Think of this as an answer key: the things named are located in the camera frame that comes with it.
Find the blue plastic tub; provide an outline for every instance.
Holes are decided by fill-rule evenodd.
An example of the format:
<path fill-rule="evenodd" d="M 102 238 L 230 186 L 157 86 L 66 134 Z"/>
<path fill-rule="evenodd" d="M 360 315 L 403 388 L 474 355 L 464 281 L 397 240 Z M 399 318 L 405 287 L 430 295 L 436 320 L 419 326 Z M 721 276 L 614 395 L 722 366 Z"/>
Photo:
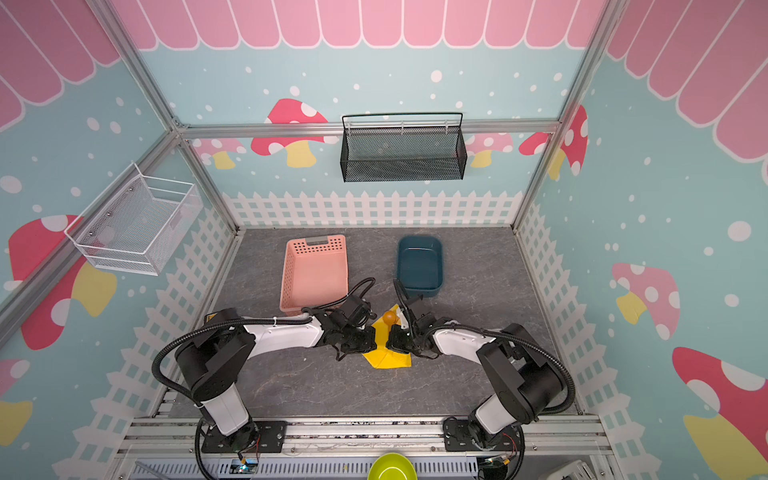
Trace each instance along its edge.
<path fill-rule="evenodd" d="M 408 296 L 435 296 L 442 287 L 442 243 L 422 235 L 400 239 L 397 246 L 397 278 Z"/>

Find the white wire basket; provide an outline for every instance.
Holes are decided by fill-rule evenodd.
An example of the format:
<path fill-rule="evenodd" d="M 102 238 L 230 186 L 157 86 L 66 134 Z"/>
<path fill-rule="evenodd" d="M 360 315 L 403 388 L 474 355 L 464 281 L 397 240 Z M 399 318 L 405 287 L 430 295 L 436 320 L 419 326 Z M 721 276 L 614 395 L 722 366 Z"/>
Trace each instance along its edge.
<path fill-rule="evenodd" d="M 102 192 L 65 234 L 96 268 L 157 276 L 192 227 L 203 201 L 195 184 L 149 177 L 136 164 L 132 167 L 137 174 L 79 225 Z"/>

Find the yellow mushroom stem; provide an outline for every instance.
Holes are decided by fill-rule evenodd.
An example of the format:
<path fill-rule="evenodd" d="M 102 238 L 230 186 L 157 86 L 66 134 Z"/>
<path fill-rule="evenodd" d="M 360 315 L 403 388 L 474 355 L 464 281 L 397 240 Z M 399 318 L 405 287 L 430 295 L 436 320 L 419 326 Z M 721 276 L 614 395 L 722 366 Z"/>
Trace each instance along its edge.
<path fill-rule="evenodd" d="M 288 166 L 291 168 L 312 167 L 317 159 L 310 151 L 310 143 L 306 140 L 295 141 L 286 146 L 288 152 Z"/>
<path fill-rule="evenodd" d="M 483 150 L 475 155 L 475 159 L 472 161 L 470 167 L 485 168 L 491 164 L 491 151 Z"/>

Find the mushroom decal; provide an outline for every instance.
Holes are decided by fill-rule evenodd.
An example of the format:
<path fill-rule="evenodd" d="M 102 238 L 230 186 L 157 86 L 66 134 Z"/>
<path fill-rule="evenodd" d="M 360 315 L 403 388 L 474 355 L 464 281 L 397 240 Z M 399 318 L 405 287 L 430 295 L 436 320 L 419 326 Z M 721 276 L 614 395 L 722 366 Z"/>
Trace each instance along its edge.
<path fill-rule="evenodd" d="M 616 263 L 613 276 L 611 288 L 619 284 L 629 290 L 616 299 L 624 319 L 635 325 L 647 310 L 661 339 L 669 340 L 680 320 L 680 294 L 672 274 L 661 268 Z"/>
<path fill-rule="evenodd" d="M 704 461 L 720 478 L 746 480 L 768 472 L 768 382 L 693 349 L 672 352 L 675 371 L 713 418 L 683 417 Z"/>
<path fill-rule="evenodd" d="M 549 166 L 549 177 L 554 180 L 560 180 L 560 168 L 563 165 L 563 161 L 567 158 L 568 164 L 571 165 L 571 172 L 573 175 L 578 175 L 581 172 L 581 168 L 584 166 L 584 156 L 587 154 L 587 137 L 588 125 L 587 125 L 587 111 L 584 106 L 579 105 L 576 111 L 576 117 L 574 117 L 571 123 L 571 128 L 565 132 L 565 139 L 560 144 L 558 152 L 554 155 L 554 161 Z M 526 139 L 522 145 L 520 145 L 520 153 L 523 155 L 533 155 L 542 151 L 546 145 L 546 134 L 538 132 Z"/>
<path fill-rule="evenodd" d="M 8 239 L 13 280 L 5 282 L 13 290 L 26 280 L 41 261 L 65 238 L 64 228 L 77 217 L 55 215 L 33 220 Z M 118 289 L 118 278 L 89 264 L 81 257 L 56 283 L 53 290 L 22 324 L 22 336 L 30 349 L 52 345 L 67 322 L 72 299 L 83 304 L 91 316 L 99 316 Z"/>
<path fill-rule="evenodd" d="M 29 361 L 0 360 L 0 398 L 29 370 Z M 0 446 L 11 445 L 32 416 L 32 402 L 0 402 Z"/>
<path fill-rule="evenodd" d="M 230 170 L 235 168 L 235 163 L 227 152 L 237 152 L 244 154 L 246 152 L 243 144 L 236 138 L 197 138 L 192 142 L 192 147 L 200 155 L 204 164 L 210 165 L 210 159 L 214 159 L 214 165 L 219 170 Z"/>
<path fill-rule="evenodd" d="M 292 98 L 282 98 L 272 108 L 265 124 L 326 124 L 328 121 L 317 110 L 309 105 Z M 259 155 L 267 156 L 281 151 L 288 153 L 288 166 L 293 168 L 312 167 L 317 159 L 310 151 L 309 141 L 324 144 L 335 144 L 338 137 L 272 137 L 254 138 L 250 144 L 251 150 Z"/>
<path fill-rule="evenodd" d="M 477 134 L 465 142 L 467 155 L 475 155 L 470 167 L 484 168 L 491 164 L 491 152 L 511 152 L 514 149 L 510 134 Z"/>

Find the wall-mounted basket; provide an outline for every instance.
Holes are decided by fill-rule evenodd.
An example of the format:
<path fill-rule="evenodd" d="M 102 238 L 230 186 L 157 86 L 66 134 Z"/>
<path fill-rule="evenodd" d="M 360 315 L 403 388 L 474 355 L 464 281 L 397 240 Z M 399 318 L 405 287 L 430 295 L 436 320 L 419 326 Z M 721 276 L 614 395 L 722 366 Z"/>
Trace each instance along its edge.
<path fill-rule="evenodd" d="M 137 174 L 125 180 L 96 214 L 81 222 L 106 190 L 65 233 L 96 268 L 156 276 L 203 209 L 203 201 L 195 184 L 148 177 L 136 164 L 133 167 Z"/>
<path fill-rule="evenodd" d="M 344 115 L 345 182 L 461 180 L 467 164 L 460 113 Z"/>

